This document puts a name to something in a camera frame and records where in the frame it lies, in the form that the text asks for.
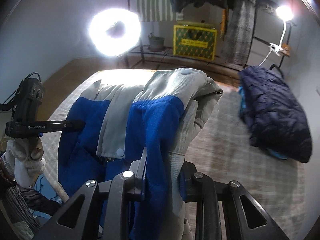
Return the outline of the left gloved hand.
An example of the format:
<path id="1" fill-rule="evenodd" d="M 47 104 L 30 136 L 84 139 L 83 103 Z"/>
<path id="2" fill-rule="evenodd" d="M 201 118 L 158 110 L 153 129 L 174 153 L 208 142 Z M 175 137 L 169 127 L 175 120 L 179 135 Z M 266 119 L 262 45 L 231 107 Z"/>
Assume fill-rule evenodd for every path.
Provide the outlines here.
<path id="1" fill-rule="evenodd" d="M 21 187 L 31 187 L 37 176 L 43 174 L 46 160 L 39 137 L 9 139 L 4 154 L 4 164 Z"/>

